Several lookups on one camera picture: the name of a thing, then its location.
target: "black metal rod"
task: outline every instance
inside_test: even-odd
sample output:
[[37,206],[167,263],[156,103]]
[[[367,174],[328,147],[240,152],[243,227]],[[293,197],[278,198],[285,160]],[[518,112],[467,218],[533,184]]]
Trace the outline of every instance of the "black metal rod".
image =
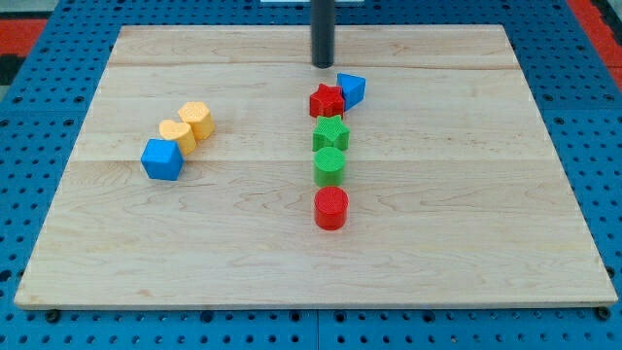
[[334,57],[334,0],[311,0],[311,60],[329,68]]

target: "toy block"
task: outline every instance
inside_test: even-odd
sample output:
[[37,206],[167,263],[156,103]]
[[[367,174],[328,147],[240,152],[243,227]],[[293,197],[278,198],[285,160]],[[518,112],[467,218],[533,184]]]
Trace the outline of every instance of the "toy block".
[[318,125],[313,130],[313,151],[323,147],[335,147],[341,151],[348,149],[350,129],[343,123],[341,116],[318,117]]
[[311,117],[343,116],[344,100],[341,87],[329,87],[320,84],[318,90],[309,97],[309,114]]
[[189,155],[196,148],[192,128],[187,122],[162,121],[159,124],[159,134],[164,140],[177,142],[184,156]]
[[151,139],[140,157],[151,179],[175,181],[179,176],[184,158],[175,141]]
[[338,187],[324,187],[315,194],[315,223],[323,229],[343,227],[347,220],[348,194]]
[[186,102],[177,114],[182,122],[190,124],[195,140],[204,140],[214,132],[212,113],[203,102]]
[[314,156],[313,179],[319,187],[339,186],[343,182],[346,156],[334,147],[324,147]]
[[344,73],[337,73],[337,84],[345,100],[345,110],[349,110],[363,101],[365,95],[365,78]]

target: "red surface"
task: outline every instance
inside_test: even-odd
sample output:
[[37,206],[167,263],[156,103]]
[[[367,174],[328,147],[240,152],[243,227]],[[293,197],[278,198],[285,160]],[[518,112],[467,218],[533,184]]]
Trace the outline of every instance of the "red surface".
[[345,102],[341,96],[341,87],[329,87],[320,84],[318,90],[309,97],[309,114],[311,117],[334,117],[340,115],[343,118]]
[[0,19],[0,54],[28,56],[47,22],[47,19]]
[[618,88],[622,88],[622,75],[618,69],[622,68],[622,47],[615,42],[613,31],[604,22],[603,14],[592,4],[591,0],[568,0],[568,4],[599,56],[609,68]]
[[333,230],[346,223],[348,194],[338,187],[325,187],[315,194],[315,223]]

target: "wooden table surface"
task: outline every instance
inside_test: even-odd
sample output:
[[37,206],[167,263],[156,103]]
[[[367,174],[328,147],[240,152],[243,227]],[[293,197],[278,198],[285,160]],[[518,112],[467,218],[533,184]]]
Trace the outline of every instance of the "wooden table surface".
[[[617,300],[500,26],[125,27],[17,291],[32,309],[498,308]],[[308,97],[367,78],[343,229],[313,221]],[[177,182],[140,165],[208,103]]]

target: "red star block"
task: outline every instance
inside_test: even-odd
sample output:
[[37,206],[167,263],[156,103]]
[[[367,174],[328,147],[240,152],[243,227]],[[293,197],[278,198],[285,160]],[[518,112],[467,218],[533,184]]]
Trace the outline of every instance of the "red star block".
[[311,117],[342,116],[344,100],[341,96],[341,87],[329,87],[320,84],[318,90],[309,97],[309,114]]

